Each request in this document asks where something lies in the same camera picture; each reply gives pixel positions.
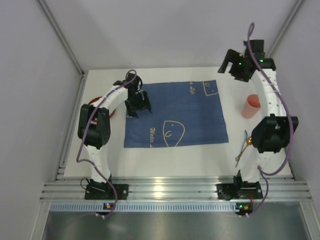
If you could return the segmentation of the pink plastic cup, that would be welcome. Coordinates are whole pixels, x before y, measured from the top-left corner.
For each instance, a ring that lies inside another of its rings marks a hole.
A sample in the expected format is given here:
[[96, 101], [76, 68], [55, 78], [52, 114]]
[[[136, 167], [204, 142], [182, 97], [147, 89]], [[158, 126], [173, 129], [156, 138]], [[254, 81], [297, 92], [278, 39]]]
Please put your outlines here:
[[251, 119], [261, 108], [259, 96], [251, 94], [246, 98], [241, 115], [245, 119]]

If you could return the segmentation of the blue handled utensil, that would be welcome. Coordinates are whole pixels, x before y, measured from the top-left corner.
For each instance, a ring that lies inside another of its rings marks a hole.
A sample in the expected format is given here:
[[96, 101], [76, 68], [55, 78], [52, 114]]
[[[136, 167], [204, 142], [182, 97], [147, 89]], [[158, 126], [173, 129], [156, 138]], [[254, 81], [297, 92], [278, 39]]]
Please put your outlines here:
[[246, 140], [247, 138], [248, 138], [248, 132], [247, 132], [247, 130], [245, 130], [245, 131], [244, 131], [244, 141], [243, 141], [243, 143], [242, 143], [241, 150], [242, 150], [243, 144], [244, 144], [244, 142], [245, 142], [245, 140]]

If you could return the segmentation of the blue cloth placemat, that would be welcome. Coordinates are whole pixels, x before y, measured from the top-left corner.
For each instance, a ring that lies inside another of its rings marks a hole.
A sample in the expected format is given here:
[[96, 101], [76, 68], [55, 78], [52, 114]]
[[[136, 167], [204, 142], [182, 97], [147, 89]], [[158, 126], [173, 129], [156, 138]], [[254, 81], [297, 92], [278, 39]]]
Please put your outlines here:
[[216, 80], [145, 84], [151, 111], [125, 120], [125, 148], [228, 143]]

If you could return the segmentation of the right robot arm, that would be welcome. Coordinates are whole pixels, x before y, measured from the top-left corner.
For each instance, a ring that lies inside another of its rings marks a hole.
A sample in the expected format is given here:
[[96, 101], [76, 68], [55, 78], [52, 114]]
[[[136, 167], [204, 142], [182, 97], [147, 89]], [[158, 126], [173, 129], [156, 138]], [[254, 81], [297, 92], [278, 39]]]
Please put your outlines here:
[[253, 156], [239, 170], [242, 181], [256, 183], [272, 155], [284, 148], [291, 148], [293, 135], [299, 120], [289, 114], [281, 96], [277, 81], [276, 65], [272, 58], [265, 57], [264, 40], [254, 39], [243, 42], [244, 52], [229, 49], [217, 71], [228, 72], [235, 80], [252, 82], [258, 95], [262, 119], [251, 132]]

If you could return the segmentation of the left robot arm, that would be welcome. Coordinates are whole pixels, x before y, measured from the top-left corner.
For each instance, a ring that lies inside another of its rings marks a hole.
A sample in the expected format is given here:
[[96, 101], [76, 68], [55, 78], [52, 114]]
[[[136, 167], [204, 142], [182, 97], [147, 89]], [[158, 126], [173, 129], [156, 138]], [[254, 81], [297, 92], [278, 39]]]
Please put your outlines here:
[[148, 93], [142, 90], [143, 81], [134, 69], [124, 80], [117, 80], [111, 89], [92, 104], [80, 108], [77, 136], [81, 144], [76, 162], [91, 164], [91, 181], [106, 184], [111, 181], [107, 150], [111, 137], [111, 114], [124, 103], [129, 117], [138, 118], [138, 112], [152, 111]]

